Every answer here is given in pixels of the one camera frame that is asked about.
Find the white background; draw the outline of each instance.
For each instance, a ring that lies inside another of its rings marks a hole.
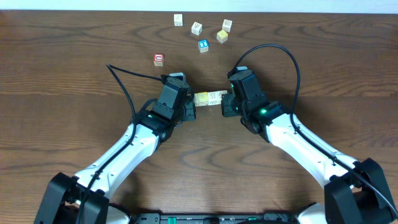
[[[0,9],[398,14],[398,0],[0,0]]]

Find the wooden surface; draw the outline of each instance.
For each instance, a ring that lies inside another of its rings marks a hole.
[[[228,41],[216,33],[233,21]],[[194,21],[203,24],[191,34]],[[225,72],[258,44],[286,46],[302,69],[299,119],[358,160],[372,157],[398,202],[398,16],[164,12],[0,12],[0,223],[32,223],[49,180],[73,175],[108,150],[131,116],[105,64],[153,76],[183,72],[195,92],[225,90]],[[210,50],[199,53],[198,40]],[[154,53],[165,54],[155,67]],[[289,58],[263,49],[244,62],[270,98],[288,105]],[[162,89],[120,74],[137,108]],[[172,137],[113,198],[130,210],[264,212],[323,202],[317,182],[284,151],[219,106]]]

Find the red cube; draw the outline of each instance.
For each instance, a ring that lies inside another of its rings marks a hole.
[[[154,55],[154,64],[155,64],[155,66],[163,66],[164,54],[155,54]]]

